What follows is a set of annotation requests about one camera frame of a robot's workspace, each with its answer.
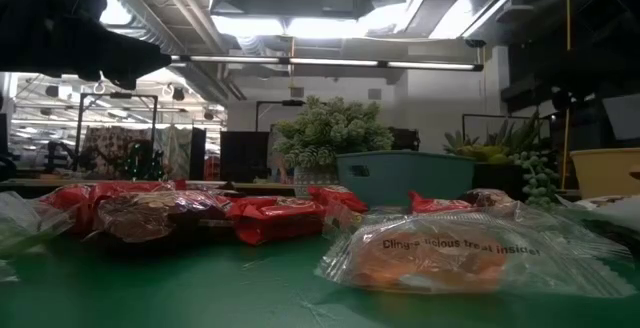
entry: green tabletop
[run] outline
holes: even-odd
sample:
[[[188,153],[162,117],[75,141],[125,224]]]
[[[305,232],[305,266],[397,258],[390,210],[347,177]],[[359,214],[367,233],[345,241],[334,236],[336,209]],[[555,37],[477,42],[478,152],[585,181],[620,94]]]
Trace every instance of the green tabletop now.
[[[68,238],[13,262],[0,327],[640,327],[640,295],[403,295],[313,275],[321,237],[114,260]],[[623,272],[636,287],[640,274]]]

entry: plant pot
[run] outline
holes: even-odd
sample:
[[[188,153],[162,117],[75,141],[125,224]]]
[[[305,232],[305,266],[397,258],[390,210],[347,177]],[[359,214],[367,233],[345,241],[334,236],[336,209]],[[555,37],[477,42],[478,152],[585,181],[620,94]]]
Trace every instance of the plant pot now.
[[[338,170],[336,166],[320,168],[296,167],[293,172],[293,184],[296,185],[296,197],[307,198],[309,191],[307,188],[313,185],[337,185]]]
[[[499,189],[509,197],[524,202],[528,196],[522,192],[527,184],[522,177],[526,171],[515,164],[476,163],[473,188]]]

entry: yellow container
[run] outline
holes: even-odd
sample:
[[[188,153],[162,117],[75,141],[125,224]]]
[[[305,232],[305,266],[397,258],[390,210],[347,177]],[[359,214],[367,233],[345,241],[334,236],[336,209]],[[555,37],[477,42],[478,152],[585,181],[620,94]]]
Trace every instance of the yellow container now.
[[[640,165],[640,148],[571,152],[582,198],[640,194],[640,180],[630,173]]]

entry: teal plastic bin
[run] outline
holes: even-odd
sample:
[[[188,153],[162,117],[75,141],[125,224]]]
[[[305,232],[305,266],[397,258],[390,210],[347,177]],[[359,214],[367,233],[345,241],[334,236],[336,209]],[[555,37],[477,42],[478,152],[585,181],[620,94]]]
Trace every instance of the teal plastic bin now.
[[[409,205],[409,191],[454,199],[471,189],[475,161],[451,155],[380,151],[338,155],[340,184],[370,206]]]

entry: green plant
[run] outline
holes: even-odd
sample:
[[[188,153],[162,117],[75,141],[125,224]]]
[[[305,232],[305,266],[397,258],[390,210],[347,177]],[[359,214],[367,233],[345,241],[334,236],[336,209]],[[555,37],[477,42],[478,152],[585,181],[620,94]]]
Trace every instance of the green plant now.
[[[522,188],[522,191],[529,195],[525,203],[541,208],[551,208],[557,190],[554,182],[560,176],[545,167],[547,158],[541,157],[538,152],[521,152],[510,158],[515,164],[528,171],[523,175],[527,185]]]
[[[542,121],[538,112],[534,113],[520,128],[515,129],[515,123],[509,125],[507,119],[502,122],[496,133],[487,132],[484,144],[478,144],[479,138],[471,139],[469,136],[462,138],[462,133],[456,131],[455,137],[446,133],[445,138],[449,143],[444,146],[444,151],[463,157],[474,158],[478,162],[491,164],[508,164],[512,160],[509,154],[529,151],[533,148],[536,138],[539,136]]]
[[[284,155],[289,167],[320,168],[335,164],[336,155],[389,150],[391,132],[376,122],[380,107],[342,98],[321,102],[307,98],[307,105],[295,121],[278,122],[284,139],[274,149]]]

